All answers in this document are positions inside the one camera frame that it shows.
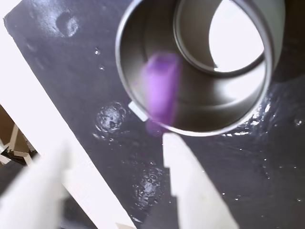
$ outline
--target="water droplet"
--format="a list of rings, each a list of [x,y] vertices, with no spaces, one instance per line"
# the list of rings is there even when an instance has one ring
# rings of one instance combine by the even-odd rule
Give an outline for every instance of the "water droplet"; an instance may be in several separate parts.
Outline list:
[[[104,67],[102,64],[100,64],[100,65],[99,65],[99,69],[104,71],[104,70],[105,70],[105,67]]]
[[[72,37],[79,28],[78,19],[69,12],[62,13],[56,19],[56,26],[64,37]]]
[[[100,55],[101,50],[98,47],[95,47],[95,55]]]
[[[154,175],[154,174],[151,174],[149,177],[150,177],[151,179],[153,179],[153,180],[156,180],[156,179],[157,179],[156,175]]]
[[[303,120],[298,119],[298,118],[295,119],[295,126],[296,126],[296,127],[299,127],[299,126],[301,126],[301,125],[303,125],[303,124],[304,124],[304,121],[303,121]]]

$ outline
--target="dark gray surface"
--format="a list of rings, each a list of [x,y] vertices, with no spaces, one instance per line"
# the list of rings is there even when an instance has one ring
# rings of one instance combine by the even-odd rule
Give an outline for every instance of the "dark gray surface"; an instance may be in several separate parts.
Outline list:
[[[115,66],[116,30],[129,3],[24,0],[5,24],[136,226],[176,229],[161,136],[146,133],[129,111]],[[184,137],[241,229],[305,225],[304,10],[304,1],[289,1],[283,55],[253,118],[225,135]]]

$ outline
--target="black mat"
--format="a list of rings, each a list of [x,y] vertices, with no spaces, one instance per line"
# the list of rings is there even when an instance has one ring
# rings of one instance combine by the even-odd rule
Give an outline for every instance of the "black mat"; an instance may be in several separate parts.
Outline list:
[[[176,229],[161,136],[128,109],[116,70],[115,35],[129,3],[23,0],[5,24],[135,225]],[[283,55],[253,118],[225,135],[184,137],[241,229],[305,226],[304,10],[304,1],[289,1]]]

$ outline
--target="white strip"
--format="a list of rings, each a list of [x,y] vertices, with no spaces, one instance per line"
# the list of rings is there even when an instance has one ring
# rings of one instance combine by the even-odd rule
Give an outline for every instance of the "white strip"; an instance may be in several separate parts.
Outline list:
[[[134,102],[131,102],[128,106],[143,122],[148,120],[147,115]]]
[[[163,135],[164,166],[170,168],[180,229],[238,229],[230,210],[193,152],[177,134]]]
[[[19,0],[1,1],[3,18]],[[134,227],[67,123],[24,60],[0,22],[0,103],[41,154],[52,154],[66,142],[72,152],[71,170],[64,184],[97,228]]]

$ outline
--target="bubble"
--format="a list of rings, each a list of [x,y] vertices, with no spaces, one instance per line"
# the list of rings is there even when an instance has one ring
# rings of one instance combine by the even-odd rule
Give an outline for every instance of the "bubble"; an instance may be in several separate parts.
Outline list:
[[[300,119],[295,119],[295,126],[296,127],[299,127],[299,126],[301,126],[301,125],[303,125],[303,121],[302,120],[300,120]]]
[[[95,55],[100,55],[101,50],[98,47],[95,47]]]
[[[105,67],[102,64],[99,65],[99,69],[105,71]]]
[[[154,174],[151,174],[149,177],[150,177],[151,179],[153,179],[153,180],[156,180],[156,179],[157,179],[156,175],[154,175]]]

